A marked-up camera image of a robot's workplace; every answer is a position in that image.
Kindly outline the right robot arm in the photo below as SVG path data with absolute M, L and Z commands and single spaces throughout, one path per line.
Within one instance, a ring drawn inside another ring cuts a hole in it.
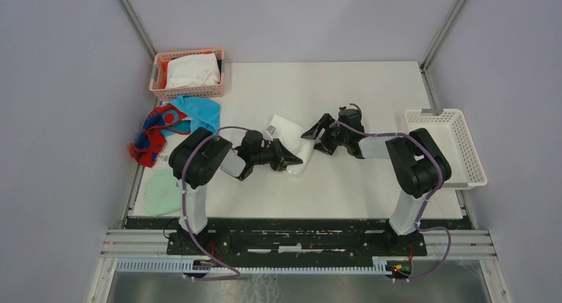
M 394 212 L 382 238 L 384 250 L 402 254 L 410 245 L 409 235 L 421 230 L 420 220 L 429 199 L 452 176 L 452 168 L 429 131 L 367 133 L 363 113 L 355 104 L 340 107 L 337 118 L 324 114 L 301 135 L 313 140 L 314 149 L 332 155 L 337 147 L 357 159 L 385 158 L 401 189 Z

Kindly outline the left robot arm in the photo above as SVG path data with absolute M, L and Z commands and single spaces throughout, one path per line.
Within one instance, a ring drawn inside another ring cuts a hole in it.
M 184 247 L 198 255 L 208 246 L 208 236 L 202 232 L 207 226 L 207 185 L 218 170 L 243 181 L 253 173 L 256 165 L 269 165 L 274 171 L 303 164 L 279 139 L 266 140 L 260 131 L 243 129 L 241 144 L 232 142 L 199 127 L 184 139 L 169 157 L 168 164 L 181 188 L 180 227 L 187 231 Z

